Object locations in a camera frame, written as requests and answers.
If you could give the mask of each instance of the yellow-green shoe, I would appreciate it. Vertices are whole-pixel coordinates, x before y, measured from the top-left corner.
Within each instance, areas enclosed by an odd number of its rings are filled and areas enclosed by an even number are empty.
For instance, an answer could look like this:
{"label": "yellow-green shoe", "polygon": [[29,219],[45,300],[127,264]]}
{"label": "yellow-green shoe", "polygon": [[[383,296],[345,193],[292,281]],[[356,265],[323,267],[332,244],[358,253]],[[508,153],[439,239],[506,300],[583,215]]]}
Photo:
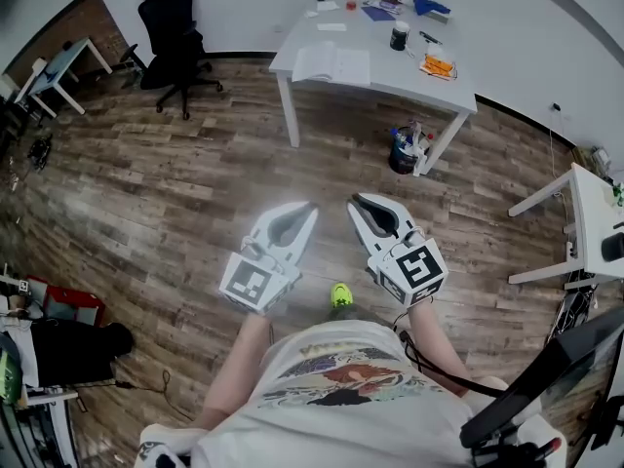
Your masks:
{"label": "yellow-green shoe", "polygon": [[338,283],[331,288],[331,306],[333,308],[342,305],[351,305],[353,303],[353,294],[349,287],[344,283]]}

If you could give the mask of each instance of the brick wall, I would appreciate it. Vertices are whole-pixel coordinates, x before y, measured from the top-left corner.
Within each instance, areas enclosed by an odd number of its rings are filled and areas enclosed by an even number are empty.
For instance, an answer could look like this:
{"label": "brick wall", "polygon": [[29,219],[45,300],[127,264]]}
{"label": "brick wall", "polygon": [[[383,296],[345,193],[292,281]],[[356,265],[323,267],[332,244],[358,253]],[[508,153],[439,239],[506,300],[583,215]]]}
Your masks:
{"label": "brick wall", "polygon": [[[111,66],[119,62],[128,48],[102,0],[75,0],[44,28],[43,33],[26,45],[6,72],[21,86],[32,73],[32,63],[37,58],[49,61],[62,49],[63,43],[68,40],[75,42],[86,36],[91,38]],[[88,50],[71,66],[71,70],[78,75],[100,68],[101,65]]]}

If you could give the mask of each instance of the wooden floor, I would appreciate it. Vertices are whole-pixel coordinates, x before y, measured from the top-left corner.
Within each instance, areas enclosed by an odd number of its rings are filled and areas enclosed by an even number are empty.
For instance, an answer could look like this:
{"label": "wooden floor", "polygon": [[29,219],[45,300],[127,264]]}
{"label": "wooden floor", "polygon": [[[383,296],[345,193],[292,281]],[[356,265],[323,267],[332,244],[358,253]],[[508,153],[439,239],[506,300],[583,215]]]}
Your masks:
{"label": "wooden floor", "polygon": [[[229,252],[255,218],[291,200],[312,200],[321,215],[301,261],[303,278],[276,323],[278,336],[323,321],[330,286],[348,283],[385,318],[400,312],[365,273],[367,255],[345,210],[354,192],[404,203],[433,236],[449,270],[435,306],[474,376],[513,380],[541,349],[562,297],[562,279],[520,286],[507,276],[562,261],[564,207],[557,199],[510,218],[507,209],[553,179],[549,139],[484,105],[471,116],[427,177],[387,165],[392,127],[414,116],[438,135],[449,113],[364,90],[303,85],[294,92],[302,144],[292,149],[274,78],[264,60],[216,60],[225,92],[198,87],[191,119],[178,98],[155,112],[162,92],[123,90],[125,73],[83,85],[84,116],[65,107],[14,151],[53,134],[43,172],[15,193],[0,191],[1,259],[19,272],[88,290],[105,301],[106,320],[136,339],[118,377],[162,387],[194,415],[226,356],[242,315],[216,292]],[[555,173],[570,154],[553,143]],[[8,158],[2,163],[4,177]],[[619,285],[599,289],[598,314],[621,303]],[[603,364],[548,417],[569,440],[576,415],[605,386]],[[153,422],[183,424],[162,396],[114,387],[81,390],[88,412],[71,415],[84,466],[134,462],[138,434]]]}

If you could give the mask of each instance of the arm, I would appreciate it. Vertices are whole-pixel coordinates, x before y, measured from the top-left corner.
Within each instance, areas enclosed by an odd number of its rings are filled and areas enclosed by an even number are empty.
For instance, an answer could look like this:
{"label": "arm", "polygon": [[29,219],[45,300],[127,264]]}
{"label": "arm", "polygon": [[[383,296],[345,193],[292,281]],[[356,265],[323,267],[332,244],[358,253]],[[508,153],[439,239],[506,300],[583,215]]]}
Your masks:
{"label": "arm", "polygon": [[[470,373],[452,348],[444,330],[440,327],[433,303],[422,302],[413,306],[409,310],[409,323],[414,345],[422,355],[448,374],[471,379]],[[464,387],[436,372],[423,369],[423,373],[459,397],[467,391]]]}
{"label": "arm", "polygon": [[247,316],[192,428],[212,430],[247,403],[259,378],[260,361],[270,345],[270,326],[264,317]]}

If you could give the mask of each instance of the desk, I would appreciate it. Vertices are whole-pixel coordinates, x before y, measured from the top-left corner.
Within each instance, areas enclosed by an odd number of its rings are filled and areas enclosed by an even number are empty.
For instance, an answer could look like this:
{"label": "desk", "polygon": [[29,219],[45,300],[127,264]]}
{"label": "desk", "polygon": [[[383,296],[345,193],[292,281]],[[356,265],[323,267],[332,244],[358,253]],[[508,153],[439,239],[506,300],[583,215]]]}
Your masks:
{"label": "desk", "polygon": [[577,257],[550,267],[510,276],[509,283],[537,281],[580,269],[596,274],[596,277],[566,283],[566,290],[624,278],[624,258],[606,262],[601,251],[603,239],[617,232],[613,226],[624,221],[624,214],[620,214],[611,205],[613,203],[611,186],[576,163],[572,163],[572,168],[565,174],[510,208],[509,216],[525,212],[566,185],[569,185],[571,190],[574,222],[564,228],[564,233],[575,233]]}
{"label": "desk", "polygon": [[[408,45],[416,55],[416,58],[411,58],[405,51],[397,52],[390,48],[394,21],[373,21],[360,5],[355,11],[347,11],[344,8],[346,0],[334,1],[340,9],[319,13],[316,18],[301,17],[269,67],[269,70],[277,76],[291,145],[299,147],[299,127],[289,82],[293,77],[297,52],[312,43],[332,40],[342,49],[369,51],[370,85],[363,88],[419,100],[456,113],[429,151],[423,171],[426,174],[447,148],[468,115],[477,112],[467,64],[462,62],[461,58],[456,58],[457,79],[454,81],[434,78],[418,69],[418,64],[424,58],[427,49],[427,42],[418,31],[425,31],[437,38],[443,42],[445,50],[454,54],[459,39],[455,24],[452,20],[448,24],[442,24],[430,18],[420,17],[411,6],[405,6],[404,12],[397,19],[409,24]],[[309,10],[316,10],[314,5],[311,3]],[[319,31],[317,24],[323,22],[343,22],[347,30]]]}
{"label": "desk", "polygon": [[[41,73],[41,75],[39,75],[39,77],[35,80],[35,83],[28,93],[53,118],[56,118],[57,114],[52,109],[50,109],[50,107],[48,107],[48,105],[39,97],[39,94],[48,89],[55,89],[59,94],[64,97],[65,100],[67,100],[67,102],[69,102],[69,104],[74,109],[76,109],[76,111],[78,111],[80,114],[85,114],[85,110],[82,108],[82,106],[65,91],[65,89],[60,85],[59,82],[60,78],[62,78],[62,75],[65,73],[68,73],[74,81],[78,81],[76,75],[69,70],[69,66],[71,66],[72,62],[75,61],[76,58],[78,58],[80,53],[85,50],[86,47],[89,47],[89,50],[93,53],[94,56],[96,56],[96,59],[99,61],[99,63],[108,74],[113,72],[113,70],[110,68],[108,63],[104,60],[98,49],[96,49],[96,46],[89,38],[83,38],[82,40],[79,40],[78,42],[73,44],[66,51],[59,52],[55,56],[55,58],[50,61],[45,69],[45,72]],[[56,75],[52,80],[48,80],[48,77],[45,73],[56,73]]]}

